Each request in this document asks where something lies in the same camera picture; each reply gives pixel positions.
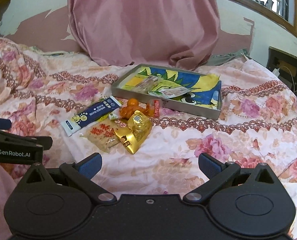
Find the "rice cracker packet red lettering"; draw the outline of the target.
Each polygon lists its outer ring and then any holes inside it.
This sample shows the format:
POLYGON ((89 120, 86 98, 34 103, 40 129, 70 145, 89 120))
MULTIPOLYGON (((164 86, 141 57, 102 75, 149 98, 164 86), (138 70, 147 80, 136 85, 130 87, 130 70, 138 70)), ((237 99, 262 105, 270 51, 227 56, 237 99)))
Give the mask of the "rice cracker packet red lettering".
POLYGON ((84 132, 80 133, 80 137, 87 139, 99 150, 109 153, 110 149, 120 142, 119 138, 115 134, 115 131, 125 127, 127 127, 126 120, 105 119, 92 125, 84 132))

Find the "gold foil snack packet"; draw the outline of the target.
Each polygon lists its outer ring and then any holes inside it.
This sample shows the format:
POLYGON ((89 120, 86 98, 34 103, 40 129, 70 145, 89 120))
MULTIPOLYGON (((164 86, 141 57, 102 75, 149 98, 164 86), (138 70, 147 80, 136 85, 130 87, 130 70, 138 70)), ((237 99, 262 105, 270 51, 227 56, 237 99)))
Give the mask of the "gold foil snack packet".
POLYGON ((135 154, 152 130, 150 119, 135 111, 125 127, 114 129, 116 136, 130 154, 135 154))

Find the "white snack packet with barcode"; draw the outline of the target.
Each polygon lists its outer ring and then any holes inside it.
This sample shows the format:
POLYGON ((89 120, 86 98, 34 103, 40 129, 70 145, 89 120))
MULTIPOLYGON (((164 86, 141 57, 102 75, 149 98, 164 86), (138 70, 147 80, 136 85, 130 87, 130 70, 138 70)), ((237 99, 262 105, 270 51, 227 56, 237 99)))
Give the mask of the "white snack packet with barcode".
POLYGON ((171 99, 171 98, 182 96, 188 92, 191 92, 191 90, 192 89, 181 87, 181 86, 174 87, 174 88, 160 87, 157 90, 150 90, 148 94, 151 96, 157 96, 159 98, 171 99))

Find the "clear nut snack bar packet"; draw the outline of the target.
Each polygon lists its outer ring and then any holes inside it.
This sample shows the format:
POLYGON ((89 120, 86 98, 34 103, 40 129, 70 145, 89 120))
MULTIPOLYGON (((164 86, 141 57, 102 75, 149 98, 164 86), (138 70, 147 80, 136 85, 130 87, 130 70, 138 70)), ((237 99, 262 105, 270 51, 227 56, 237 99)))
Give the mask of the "clear nut snack bar packet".
POLYGON ((159 82, 161 81, 160 77, 157 76, 148 76, 143 79, 140 83, 134 86, 131 91, 136 93, 146 94, 152 90, 159 82))

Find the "navy blue snack stick packet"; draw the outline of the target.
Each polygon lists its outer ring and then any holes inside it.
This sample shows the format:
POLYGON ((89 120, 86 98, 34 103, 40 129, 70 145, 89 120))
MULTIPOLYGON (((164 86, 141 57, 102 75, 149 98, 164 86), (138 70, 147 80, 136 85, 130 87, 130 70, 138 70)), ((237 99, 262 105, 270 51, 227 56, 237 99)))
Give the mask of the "navy blue snack stick packet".
POLYGON ((110 96, 93 103, 91 106, 81 111, 81 113, 73 115, 69 119, 62 121, 60 124, 66 135, 70 137, 80 129, 109 115, 121 106, 122 104, 119 100, 110 96))

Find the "floral pink bed quilt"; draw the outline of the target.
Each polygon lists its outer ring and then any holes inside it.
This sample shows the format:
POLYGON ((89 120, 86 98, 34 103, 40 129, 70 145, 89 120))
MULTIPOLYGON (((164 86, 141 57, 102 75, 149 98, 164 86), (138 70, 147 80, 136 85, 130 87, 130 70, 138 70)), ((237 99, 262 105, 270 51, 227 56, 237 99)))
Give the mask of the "floral pink bed quilt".
MULTIPOLYGON (((0 118, 11 133, 47 135, 53 146, 46 167, 80 161, 97 147, 77 132, 67 136, 61 121, 108 97, 131 66, 101 67, 79 53, 48 55, 0 38, 0 118)), ((267 163, 291 196, 296 217, 289 235, 297 237, 297 98, 278 78, 253 60, 201 66, 201 74, 222 81, 218 120, 162 109, 136 154, 120 144, 103 153, 95 182, 114 194, 186 194, 206 182, 198 155, 206 152, 245 168, 267 163)))

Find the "grey tray with painted lining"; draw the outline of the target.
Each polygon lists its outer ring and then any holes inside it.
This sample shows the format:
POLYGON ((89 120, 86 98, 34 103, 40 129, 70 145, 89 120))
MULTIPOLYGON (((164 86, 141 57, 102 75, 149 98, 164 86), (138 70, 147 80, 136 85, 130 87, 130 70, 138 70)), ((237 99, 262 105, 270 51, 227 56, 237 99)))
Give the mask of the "grey tray with painted lining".
POLYGON ((113 96, 217 120, 222 107, 222 82, 217 74, 139 64, 112 85, 113 96))

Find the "orange glazed snack packet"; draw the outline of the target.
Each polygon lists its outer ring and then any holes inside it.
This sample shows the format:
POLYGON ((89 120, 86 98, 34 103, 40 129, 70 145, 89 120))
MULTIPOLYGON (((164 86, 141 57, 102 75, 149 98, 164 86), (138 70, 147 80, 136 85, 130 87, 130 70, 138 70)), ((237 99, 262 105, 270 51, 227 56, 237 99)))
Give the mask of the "orange glazed snack packet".
POLYGON ((128 120, 135 113, 135 111, 140 111, 149 118, 154 116, 154 108, 150 103, 146 103, 145 108, 143 108, 139 105, 137 99, 131 98, 127 101, 127 105, 120 109, 120 118, 128 120))

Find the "grey green cloth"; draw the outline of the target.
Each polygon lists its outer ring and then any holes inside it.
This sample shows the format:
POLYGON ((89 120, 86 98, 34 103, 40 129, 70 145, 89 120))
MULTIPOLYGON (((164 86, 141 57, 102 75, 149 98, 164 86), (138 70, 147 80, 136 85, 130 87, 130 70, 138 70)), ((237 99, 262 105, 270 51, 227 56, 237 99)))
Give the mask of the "grey green cloth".
POLYGON ((205 66, 221 66, 229 61, 232 61, 234 59, 243 57, 245 59, 248 59, 249 54, 246 48, 240 49, 233 53, 227 53, 227 54, 218 54, 218 55, 211 55, 210 58, 206 63, 204 63, 205 66))

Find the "dark wooden side table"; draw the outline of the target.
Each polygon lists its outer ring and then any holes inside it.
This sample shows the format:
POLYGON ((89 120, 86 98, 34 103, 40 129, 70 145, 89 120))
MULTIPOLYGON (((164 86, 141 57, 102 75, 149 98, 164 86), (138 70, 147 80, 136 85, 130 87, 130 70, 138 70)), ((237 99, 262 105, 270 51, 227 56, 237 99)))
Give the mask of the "dark wooden side table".
POLYGON ((279 77, 291 83, 291 90, 297 95, 297 56, 275 47, 268 49, 267 68, 279 71, 279 77))

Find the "pink satin pillow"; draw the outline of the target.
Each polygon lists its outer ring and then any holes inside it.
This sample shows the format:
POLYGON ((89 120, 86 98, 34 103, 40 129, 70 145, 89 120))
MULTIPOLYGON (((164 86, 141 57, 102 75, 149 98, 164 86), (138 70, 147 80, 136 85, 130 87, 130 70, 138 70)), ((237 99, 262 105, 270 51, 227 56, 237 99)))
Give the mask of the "pink satin pillow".
POLYGON ((216 0, 68 0, 71 33, 99 65, 193 70, 217 43, 216 0))

